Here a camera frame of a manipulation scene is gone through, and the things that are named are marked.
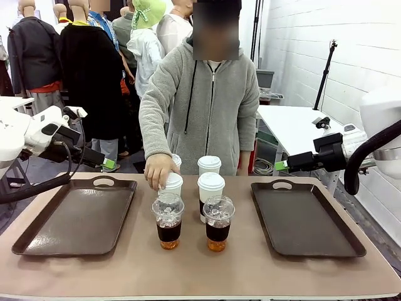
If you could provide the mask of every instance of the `black tray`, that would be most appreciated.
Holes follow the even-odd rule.
[[[95,185],[96,180],[112,185]],[[17,255],[104,255],[117,244],[137,187],[109,176],[71,180],[43,208],[13,245]]]
[[[288,180],[251,186],[262,227],[278,253],[334,258],[366,255],[359,239],[317,186]]]

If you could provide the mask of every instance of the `white coffee cup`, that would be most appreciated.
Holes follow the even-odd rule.
[[[203,175],[205,172],[220,173],[221,160],[216,156],[204,156],[198,160],[199,175]]]
[[[183,183],[184,180],[179,174],[170,172],[167,182],[165,183],[165,189],[159,189],[158,194],[174,193],[181,196],[181,187]]]
[[[175,165],[178,167],[178,169],[180,169],[181,164],[182,164],[182,160],[181,160],[180,156],[178,156],[177,154],[173,154],[172,157],[173,157],[173,161],[174,161]]]
[[[206,219],[203,213],[203,206],[211,196],[222,196],[225,180],[215,172],[205,172],[198,179],[199,186],[199,213],[200,220],[205,223]]]

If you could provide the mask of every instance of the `white cup lid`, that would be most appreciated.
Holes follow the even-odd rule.
[[[198,186],[208,191],[218,191],[226,185],[225,180],[215,172],[205,172],[198,179]]]
[[[221,167],[221,160],[216,156],[204,156],[198,160],[198,166],[203,168],[218,168]]]
[[[170,172],[167,182],[165,183],[166,189],[175,189],[180,187],[184,183],[184,180],[179,174]]]
[[[172,157],[173,157],[173,161],[176,166],[179,166],[182,164],[182,160],[181,160],[180,156],[178,156],[177,154],[172,154]]]

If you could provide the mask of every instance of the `plastic cup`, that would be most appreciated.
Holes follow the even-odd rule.
[[[215,172],[205,172],[198,179],[199,186],[199,213],[200,220],[205,223],[206,219],[203,213],[203,206],[211,196],[221,196],[223,194],[225,180]]]
[[[159,189],[158,194],[174,193],[181,196],[181,187],[184,183],[183,178],[174,172],[170,172],[169,177],[165,183],[165,189]]]
[[[178,247],[184,207],[181,197],[172,193],[161,194],[153,203],[152,211],[156,216],[157,233],[163,249],[173,250]]]
[[[232,217],[236,209],[226,196],[212,196],[207,199],[203,212],[206,217],[207,247],[213,252],[226,248]]]
[[[218,174],[220,172],[221,160],[216,156],[204,156],[198,160],[198,166],[199,176],[205,172],[215,172]]]
[[[172,154],[172,157],[175,165],[178,167],[178,169],[181,169],[182,160],[180,156],[178,156],[177,154]]]

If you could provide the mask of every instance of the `finger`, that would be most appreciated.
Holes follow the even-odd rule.
[[[160,172],[161,172],[160,169],[155,169],[155,172],[153,173],[152,185],[153,189],[156,191],[159,190]]]
[[[154,174],[154,169],[153,168],[150,168],[149,169],[149,173],[148,173],[148,183],[149,183],[149,187],[150,188],[152,188],[153,189],[153,184],[152,184],[152,181],[153,181],[153,174]]]
[[[162,172],[160,173],[160,185],[162,186],[162,189],[165,189],[165,183],[167,182],[168,176],[169,176],[169,171],[163,168]]]
[[[145,179],[146,179],[146,181],[148,181],[148,173],[149,173],[149,164],[148,164],[148,162],[146,162],[146,164],[145,164],[145,171],[144,171],[144,175],[145,175]]]
[[[174,162],[171,164],[171,170],[174,171],[176,174],[181,174],[180,169],[175,165]]]

